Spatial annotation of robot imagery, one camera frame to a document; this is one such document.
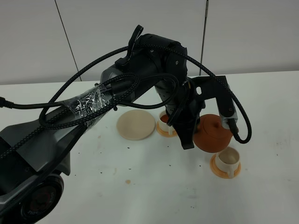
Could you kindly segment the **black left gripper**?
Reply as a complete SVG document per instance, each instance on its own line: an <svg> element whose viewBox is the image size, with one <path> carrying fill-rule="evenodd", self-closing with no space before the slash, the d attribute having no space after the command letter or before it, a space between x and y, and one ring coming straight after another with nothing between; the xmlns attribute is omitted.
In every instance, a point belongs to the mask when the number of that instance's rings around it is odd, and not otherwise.
<svg viewBox="0 0 299 224"><path fill-rule="evenodd" d="M196 89L205 80L205 77L188 77L166 105L167 125L174 127L184 150L194 148L193 136L200 121L199 114L206 106L203 94L198 94Z"/></svg>

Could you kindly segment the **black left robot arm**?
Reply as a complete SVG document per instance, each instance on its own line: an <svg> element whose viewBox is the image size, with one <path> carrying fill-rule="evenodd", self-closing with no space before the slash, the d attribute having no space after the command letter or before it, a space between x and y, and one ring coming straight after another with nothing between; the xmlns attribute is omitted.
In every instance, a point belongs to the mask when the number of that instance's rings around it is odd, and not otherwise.
<svg viewBox="0 0 299 224"><path fill-rule="evenodd" d="M57 98L74 81L70 78L44 104L19 105L1 98L1 107L41 109L37 120L4 128L0 133L0 221L33 224L47 216L64 190L61 173L70 173L70 151L79 138L118 105L146 109L135 101L155 87L182 147L194 146L193 135L204 103L187 77L187 49L179 42L146 34L132 35L128 46L110 52L78 72L78 76L118 53L101 81L65 101Z"/></svg>

